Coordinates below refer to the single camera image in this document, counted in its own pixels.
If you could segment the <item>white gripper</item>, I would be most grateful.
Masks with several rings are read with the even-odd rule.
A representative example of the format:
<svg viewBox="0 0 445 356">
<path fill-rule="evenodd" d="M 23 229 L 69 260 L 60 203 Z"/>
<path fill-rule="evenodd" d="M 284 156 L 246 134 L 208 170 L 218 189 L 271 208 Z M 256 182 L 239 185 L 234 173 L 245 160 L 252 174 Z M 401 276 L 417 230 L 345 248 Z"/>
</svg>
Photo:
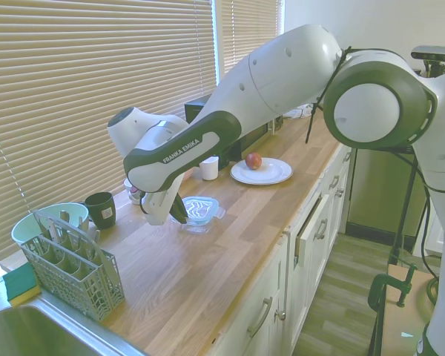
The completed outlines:
<svg viewBox="0 0 445 356">
<path fill-rule="evenodd" d="M 146 193 L 142 198 L 145 219 L 150 225 L 163 225 L 168 215 L 179 223 L 186 223 L 188 213 L 179 193 L 182 177 L 177 177 L 170 188 L 156 193 Z"/>
</svg>

